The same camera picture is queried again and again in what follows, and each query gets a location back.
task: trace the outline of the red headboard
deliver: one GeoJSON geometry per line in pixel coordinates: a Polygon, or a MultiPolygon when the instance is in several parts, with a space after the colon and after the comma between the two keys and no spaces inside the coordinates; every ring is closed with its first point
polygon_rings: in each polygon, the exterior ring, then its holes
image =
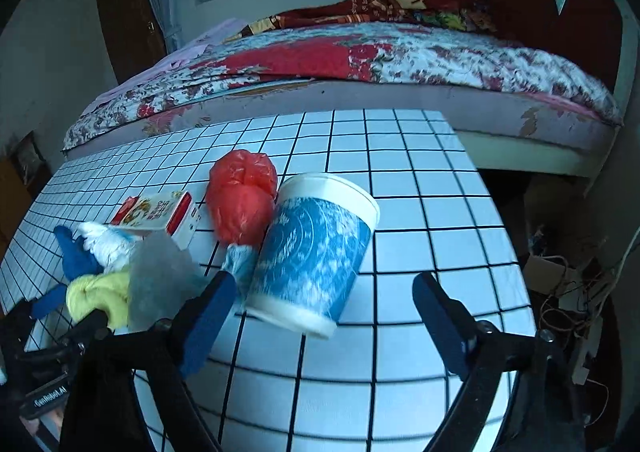
{"type": "Polygon", "coordinates": [[[500,33],[524,45],[559,54],[599,78],[611,92],[616,85],[622,15],[614,0],[487,0],[500,33]]]}

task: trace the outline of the yellow cloth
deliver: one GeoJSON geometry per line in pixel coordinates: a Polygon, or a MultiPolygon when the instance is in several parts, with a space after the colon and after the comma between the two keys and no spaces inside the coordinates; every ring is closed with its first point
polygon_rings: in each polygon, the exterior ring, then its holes
{"type": "Polygon", "coordinates": [[[94,309],[109,318],[109,329],[127,325],[129,319],[129,272],[109,275],[84,275],[66,289],[66,308],[74,322],[81,321],[94,309]]]}

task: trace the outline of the wooden door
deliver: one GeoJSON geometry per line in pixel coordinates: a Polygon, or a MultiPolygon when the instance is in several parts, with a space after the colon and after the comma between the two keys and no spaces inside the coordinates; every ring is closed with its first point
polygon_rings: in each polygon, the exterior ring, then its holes
{"type": "Polygon", "coordinates": [[[31,206],[31,196],[9,159],[0,160],[0,231],[11,241],[31,206]]]}
{"type": "Polygon", "coordinates": [[[97,0],[102,35],[118,83],[166,56],[149,0],[97,0]]]}

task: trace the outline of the blue gripper pad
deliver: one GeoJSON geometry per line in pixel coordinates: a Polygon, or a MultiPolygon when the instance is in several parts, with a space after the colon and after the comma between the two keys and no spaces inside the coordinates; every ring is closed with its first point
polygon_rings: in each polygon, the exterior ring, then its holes
{"type": "Polygon", "coordinates": [[[466,380],[468,357],[476,346],[476,321],[462,302],[449,298],[430,272],[414,278],[415,308],[440,353],[447,371],[466,380]]]}
{"type": "Polygon", "coordinates": [[[31,305],[31,318],[42,320],[63,304],[65,298],[66,286],[64,284],[58,284],[55,288],[47,291],[43,296],[33,301],[33,305],[31,305]]]}
{"type": "Polygon", "coordinates": [[[219,271],[199,297],[178,311],[167,344],[183,378],[204,365],[237,294],[233,275],[219,271]]]}

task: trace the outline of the wooden cabinet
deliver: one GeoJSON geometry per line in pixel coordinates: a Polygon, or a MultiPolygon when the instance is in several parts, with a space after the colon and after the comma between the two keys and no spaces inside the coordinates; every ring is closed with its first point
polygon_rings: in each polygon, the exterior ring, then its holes
{"type": "Polygon", "coordinates": [[[0,159],[0,241],[11,241],[30,206],[31,195],[11,161],[0,159]]]}

